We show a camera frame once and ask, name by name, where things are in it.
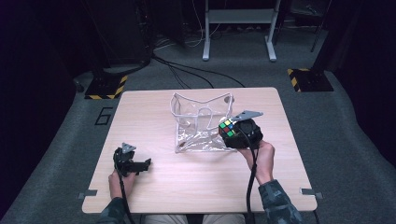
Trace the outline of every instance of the human hand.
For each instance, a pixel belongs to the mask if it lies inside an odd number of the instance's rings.
[[[247,160],[248,168],[251,170],[253,166],[253,155],[251,154],[250,149],[238,149],[238,151],[245,157]],[[273,180],[273,170],[274,170],[274,156],[275,156],[275,148],[268,142],[263,140],[260,141],[259,149],[255,149],[254,153],[257,156],[256,164],[256,179],[260,185]]]
[[[130,173],[127,177],[122,177],[125,195],[128,198],[132,192],[132,185],[134,184],[134,178],[136,173]],[[122,192],[120,187],[120,179],[117,171],[114,170],[113,173],[108,177],[108,186],[110,188],[110,198],[122,198]]]

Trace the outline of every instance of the camouflage sleeve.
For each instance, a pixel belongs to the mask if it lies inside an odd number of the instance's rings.
[[[262,206],[270,224],[303,223],[303,218],[277,180],[259,186]]]
[[[122,204],[122,198],[114,198],[100,214],[96,223],[101,224],[119,224],[123,223],[125,210]]]

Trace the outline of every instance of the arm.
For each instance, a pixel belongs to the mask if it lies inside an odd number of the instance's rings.
[[[129,197],[132,192],[132,185],[134,184],[134,178],[136,173],[131,173],[127,177],[123,177],[125,195]],[[122,192],[120,188],[120,179],[117,171],[108,177],[108,185],[110,188],[111,202],[102,211],[100,219],[96,223],[107,223],[107,224],[118,224],[123,222],[125,216],[125,210],[122,203]]]
[[[282,189],[277,180],[273,178],[274,169],[274,147],[265,141],[260,141],[257,155],[256,179],[259,182],[259,192],[262,196],[262,206],[267,213],[269,222],[272,223],[303,223],[303,219],[294,205],[291,203],[288,194]],[[247,160],[247,165],[251,169],[253,156],[249,149],[238,149]]]

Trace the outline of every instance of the table top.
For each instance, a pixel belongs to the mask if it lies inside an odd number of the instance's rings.
[[[170,100],[177,92],[205,101],[230,92],[234,97],[233,116],[244,110],[263,112],[254,118],[264,140],[276,148],[274,178],[300,211],[313,211],[315,197],[300,193],[311,189],[291,128],[274,88],[200,89],[166,91],[126,91],[108,132],[86,196],[85,213],[101,213],[110,202],[108,176],[114,169],[113,154],[127,143],[136,147],[134,161],[151,158],[146,172],[134,182],[128,204],[132,213],[245,213],[250,171],[238,152],[175,152],[176,120]],[[263,212],[255,180],[251,210]]]

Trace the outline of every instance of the gray pants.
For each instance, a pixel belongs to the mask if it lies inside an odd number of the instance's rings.
[[[145,224],[188,224],[185,215],[147,215]],[[245,224],[242,214],[204,215],[203,224]]]

